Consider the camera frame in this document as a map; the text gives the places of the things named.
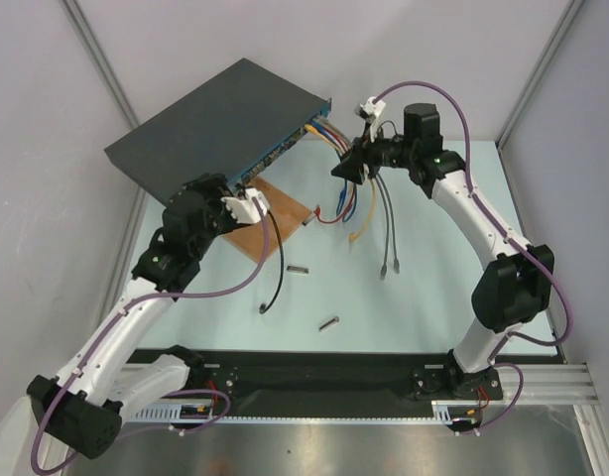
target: white tabletop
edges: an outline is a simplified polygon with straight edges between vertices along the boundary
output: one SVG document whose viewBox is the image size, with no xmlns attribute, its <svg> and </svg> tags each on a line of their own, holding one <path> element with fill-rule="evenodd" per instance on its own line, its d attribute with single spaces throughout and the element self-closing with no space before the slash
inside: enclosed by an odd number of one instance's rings
<svg viewBox="0 0 609 476">
<path fill-rule="evenodd" d="M 446 146 L 462 154 L 463 144 Z M 487 199 L 519 229 L 516 210 L 492 142 L 472 144 L 472 170 Z M 329 171 L 337 157 L 325 144 L 300 141 L 262 177 L 304 205 L 322 206 L 322 217 L 334 216 L 342 180 Z M 385 215 L 378 197 L 375 218 L 366 233 L 349 245 L 349 232 L 362 226 L 371 204 L 370 185 L 359 189 L 358 209 L 346 224 L 313 222 L 299 228 L 285 244 L 287 264 L 305 266 L 309 275 L 285 273 L 283 290 L 266 314 L 278 283 L 279 254 L 266 263 L 257 279 L 235 295 L 213 299 L 181 299 L 148 332 L 141 348 L 180 344 L 193 349 L 443 353 L 463 337 L 474 315 L 470 297 L 482 270 L 471 246 L 454 222 L 404 171 L 381 170 L 393 199 L 401 273 L 390 254 L 389 272 L 380 281 L 384 257 Z M 163 207 L 149 199 L 132 258 L 135 265 L 161 226 Z M 244 280 L 255 264 L 223 238 L 212 244 L 201 272 L 187 288 L 198 293 L 219 291 Z M 334 316 L 340 322 L 320 333 Z M 525 332 L 551 340 L 547 315 L 541 313 Z M 504 353 L 554 355 L 516 339 Z"/>
</svg>

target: small metal object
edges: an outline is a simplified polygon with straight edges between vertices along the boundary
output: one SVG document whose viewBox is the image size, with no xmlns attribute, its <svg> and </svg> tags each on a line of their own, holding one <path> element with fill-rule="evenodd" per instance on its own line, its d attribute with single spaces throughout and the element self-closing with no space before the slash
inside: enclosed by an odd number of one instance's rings
<svg viewBox="0 0 609 476">
<path fill-rule="evenodd" d="M 340 321 L 340 318 L 338 316 L 336 316 L 329 322 L 325 322 L 323 325 L 321 325 L 319 331 L 323 332 L 326 329 L 328 329 L 331 325 L 337 324 L 339 321 Z"/>
<path fill-rule="evenodd" d="M 300 273 L 301 275 L 308 275 L 308 268 L 305 268 L 303 266 L 289 265 L 287 266 L 287 271 L 289 271 L 290 273 Z"/>
<path fill-rule="evenodd" d="M 304 219 L 303 226 L 309 225 L 315 219 L 315 213 L 312 213 L 307 218 Z"/>
</svg>

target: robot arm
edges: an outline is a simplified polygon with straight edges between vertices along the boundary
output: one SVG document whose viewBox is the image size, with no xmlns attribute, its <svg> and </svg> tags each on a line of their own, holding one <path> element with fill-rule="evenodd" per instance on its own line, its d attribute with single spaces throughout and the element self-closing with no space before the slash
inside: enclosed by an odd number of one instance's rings
<svg viewBox="0 0 609 476">
<path fill-rule="evenodd" d="M 374 105 L 372 99 L 358 109 L 367 121 L 365 134 L 353 141 L 331 174 L 361 184 L 382 167 L 405 169 L 411 181 L 445 210 L 470 242 L 483 276 L 472 294 L 476 318 L 463 340 L 448 353 L 448 385 L 452 390 L 473 386 L 488 371 L 510 332 L 548 307 L 550 282 L 499 235 L 495 224 L 475 204 L 464 161 L 457 153 L 443 149 L 436 107 L 422 103 L 407 106 L 404 134 L 389 139 L 378 135 L 379 129 L 374 127 L 382 109 L 381 101 Z M 476 185 L 472 191 L 487 203 Z M 545 245 L 533 247 L 489 208 L 508 231 L 508 238 L 552 271 L 551 250 Z"/>
<path fill-rule="evenodd" d="M 173 196 L 163 214 L 164 226 L 155 232 L 108 316 L 53 379 L 37 376 L 29 385 L 40 429 L 95 458 L 131 415 L 170 392 L 201 388 L 206 375 L 202 358 L 180 346 L 117 379 L 148 329 L 198 274 L 199 261 L 214 238 L 258 223 L 268 209 L 255 188 L 231 196 L 223 176 L 187 183 Z"/>
</svg>

